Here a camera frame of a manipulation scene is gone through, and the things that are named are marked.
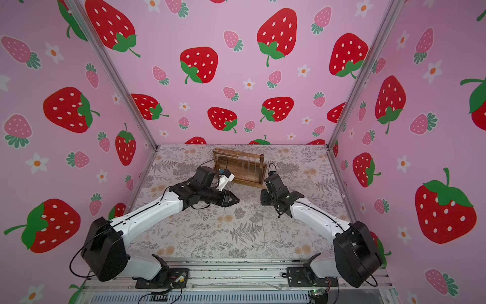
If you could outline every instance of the white flower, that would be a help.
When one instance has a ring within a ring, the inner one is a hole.
[[[39,154],[34,153],[34,158],[28,161],[25,161],[27,165],[31,167],[32,174],[37,171],[47,171],[47,162],[49,159],[47,157],[41,158]]]
[[[160,10],[158,8],[158,5],[160,4],[160,0],[143,0],[148,8],[149,8],[149,12],[151,11],[156,11],[158,13],[160,13]]]
[[[357,17],[361,15],[361,17],[364,18],[366,17],[366,12],[370,10],[373,7],[373,5],[369,3],[369,0],[364,0],[363,2],[356,3],[356,7],[358,8],[358,10],[354,14],[354,16]]]
[[[428,5],[428,6],[429,6],[429,8],[431,8],[431,7],[432,7],[432,5],[434,4],[434,1],[435,1],[435,0],[425,0],[425,2],[424,2],[424,4],[423,4],[423,6]]]
[[[405,48],[405,41],[407,41],[408,37],[410,37],[410,34],[407,34],[406,30],[403,30],[403,33],[397,39],[397,50]]]
[[[96,175],[100,184],[107,181],[106,176],[108,176],[108,172],[103,171],[103,169],[100,169],[100,173]]]
[[[401,169],[404,173],[407,173],[407,168],[411,165],[411,163],[407,161],[407,156],[404,155],[402,158],[397,158],[397,161],[397,170]]]
[[[309,118],[309,116],[307,115],[307,117],[302,118],[302,124],[308,125],[311,122],[311,120],[312,118]]]
[[[118,93],[111,95],[111,99],[113,99],[114,105],[120,105],[120,97],[118,96]]]
[[[407,290],[407,293],[408,293],[408,298],[407,298],[407,302],[410,303],[410,304],[420,304],[418,302],[418,299],[417,299],[417,294],[416,293],[411,293]]]
[[[0,90],[8,92],[6,83],[10,81],[10,77],[5,75],[0,75]]]
[[[253,86],[255,85],[254,82],[251,82],[250,78],[248,78],[247,81],[243,81],[243,84],[244,84],[244,89],[250,89],[250,90],[253,90]]]
[[[44,52],[44,54],[47,57],[51,57],[56,64],[59,63],[60,60],[64,60],[64,57],[59,53],[59,47],[57,45],[50,45],[48,42],[46,42],[46,48],[47,50]]]
[[[20,304],[32,304],[34,301],[39,301],[42,299],[42,289],[44,288],[44,284],[39,287],[30,286],[28,294],[20,300]]]
[[[425,72],[423,75],[424,79],[429,79],[429,84],[431,84],[434,81],[434,78],[436,76],[442,75],[442,70],[440,69],[440,65],[442,64],[442,59],[437,61],[435,64],[429,63],[427,65],[428,71]]]
[[[179,103],[179,109],[184,110],[184,112],[187,112],[191,107],[187,105],[187,103]]]
[[[297,68],[297,71],[299,71],[299,74],[297,74],[297,77],[304,76],[307,77],[307,73],[311,71],[310,68],[307,67],[307,64],[304,64],[302,68]]]
[[[407,227],[401,228],[397,226],[397,228],[398,228],[397,238],[401,238],[403,243],[407,245],[407,241],[412,239],[412,237],[407,233]]]

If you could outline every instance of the table surface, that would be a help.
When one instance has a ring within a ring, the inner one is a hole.
[[[318,145],[162,145],[134,208],[162,195],[167,186],[192,177],[220,147],[264,154],[289,191],[299,191],[319,208],[348,220],[326,152]],[[260,205],[261,189],[230,183],[240,203],[228,208],[188,208],[142,233],[127,252],[171,258],[307,259],[315,253],[334,255],[332,244],[303,222]],[[195,208],[205,207],[204,203]]]

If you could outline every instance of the wooden basket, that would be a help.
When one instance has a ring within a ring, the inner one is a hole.
[[[263,154],[246,153],[227,149],[216,148],[213,150],[214,169],[221,170],[226,168],[226,158],[228,159],[228,169],[234,174],[234,182],[241,185],[264,189],[263,176],[267,165],[264,163]]]

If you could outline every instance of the pink strawberry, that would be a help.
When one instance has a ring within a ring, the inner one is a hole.
[[[332,9],[330,6],[326,6],[315,14],[314,23],[311,25],[311,31],[314,35],[319,35],[322,31],[324,31],[324,28],[331,21],[331,14]]]
[[[130,175],[125,177],[126,188],[130,191],[133,190],[133,179]]]
[[[410,132],[423,135],[427,131],[432,131],[437,126],[439,119],[433,113],[428,113],[427,116],[422,113],[410,124]]]
[[[224,87],[223,93],[225,94],[225,97],[227,99],[231,99],[231,101],[237,101],[240,98],[238,93],[233,88]]]
[[[317,128],[314,129],[312,136],[317,137],[317,136],[321,135],[322,133],[324,133],[324,129],[326,129],[325,126],[323,126],[323,125],[318,126]]]
[[[280,83],[282,80],[282,72],[279,70],[276,70],[275,72],[271,73],[268,75],[268,81],[267,81],[267,86],[270,89],[276,88],[277,84]]]
[[[420,40],[417,42],[417,46],[415,46],[416,53],[414,54],[414,62],[415,64],[419,64],[427,57],[427,51],[430,50],[434,43],[434,29],[429,27],[425,30],[420,37]]]
[[[225,31],[223,37],[225,38],[226,46],[230,49],[233,49],[235,52],[239,52],[243,49],[243,41],[239,39],[237,33]]]
[[[164,72],[163,69],[159,68],[158,66],[152,67],[152,73],[154,74],[154,78],[158,80],[161,85],[167,86],[169,84],[169,79],[167,78],[167,73]]]
[[[363,136],[363,143],[365,145],[371,144],[372,141],[375,140],[375,131],[369,130]]]
[[[390,205],[388,205],[388,202],[385,199],[381,198],[377,199],[373,206],[375,207],[375,210],[381,215],[388,213],[388,210],[390,210]]]
[[[366,114],[366,102],[363,101],[360,105],[360,110],[358,111],[358,118],[360,122],[363,121],[365,114]]]
[[[99,141],[100,148],[104,152],[108,152],[110,150],[110,139],[106,137],[106,133],[104,132],[98,133],[98,141]]]
[[[441,273],[435,268],[431,268],[424,272],[425,279],[435,288],[439,293],[447,295],[449,293],[451,296],[455,297],[459,294],[459,286],[448,274]]]
[[[255,122],[252,120],[244,124],[244,131],[246,133],[250,133],[251,131],[253,131],[254,128],[255,128]]]
[[[181,117],[179,119],[179,128],[185,130],[189,127],[189,119],[187,117]]]
[[[91,62],[86,63],[86,70],[86,78],[88,79],[91,86],[96,89],[98,87],[98,84],[100,83],[100,78],[96,73],[94,65],[92,65]]]
[[[98,211],[101,209],[101,194],[98,192],[93,194],[91,198],[91,202],[89,203],[89,212],[91,212],[92,216],[98,214]]]
[[[66,162],[73,168],[76,166],[77,168],[81,169],[89,164],[89,157],[82,151],[78,151],[76,154],[71,152],[68,154]]]
[[[347,160],[343,160],[341,162],[341,170],[346,171],[347,169]]]
[[[385,67],[385,64],[386,64],[386,59],[380,57],[377,61],[375,61],[375,63],[373,63],[373,66],[371,67],[371,72],[373,74],[379,74]]]
[[[32,128],[29,122],[20,114],[10,116],[3,124],[3,130],[7,133],[4,137],[7,144],[15,149],[25,148],[29,144],[27,138],[32,136]]]
[[[317,92],[314,95],[314,101],[313,101],[313,103],[314,103],[314,105],[316,107],[322,107],[325,102],[326,102],[326,98],[324,97],[323,92]]]
[[[29,46],[25,42],[9,36],[2,36],[0,41],[13,59],[20,63],[25,63],[29,69],[38,70],[40,68],[39,57],[36,53],[30,51]]]
[[[189,16],[189,8],[182,0],[165,0],[165,4],[173,14],[178,14],[179,18]]]

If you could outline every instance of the strawberry wallpaper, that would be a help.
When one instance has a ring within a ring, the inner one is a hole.
[[[159,144],[328,142],[387,5],[85,1]]]
[[[485,14],[407,1],[334,147],[400,303],[484,297]]]
[[[151,149],[64,1],[0,5],[0,42],[1,302],[72,304],[71,258],[123,214]]]

